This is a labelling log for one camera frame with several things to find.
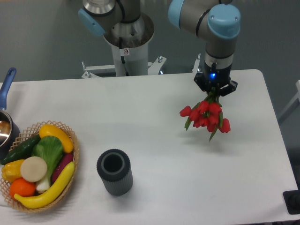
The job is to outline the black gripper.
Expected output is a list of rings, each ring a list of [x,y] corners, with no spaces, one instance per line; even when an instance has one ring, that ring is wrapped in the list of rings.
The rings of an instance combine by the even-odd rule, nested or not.
[[[231,68],[232,65],[219,69],[216,63],[212,63],[212,66],[205,63],[204,71],[196,73],[194,82],[203,92],[214,90],[224,97],[236,91],[238,86],[238,83],[230,78]]]

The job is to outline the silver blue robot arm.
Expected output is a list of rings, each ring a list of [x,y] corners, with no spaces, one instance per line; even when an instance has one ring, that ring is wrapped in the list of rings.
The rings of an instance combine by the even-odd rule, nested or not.
[[[78,16],[86,29],[111,46],[117,76],[148,75],[148,44],[154,35],[151,18],[138,0],[85,0]],[[240,12],[229,0],[173,0],[168,19],[206,43],[202,72],[195,82],[204,92],[226,96],[237,83],[230,78]]]

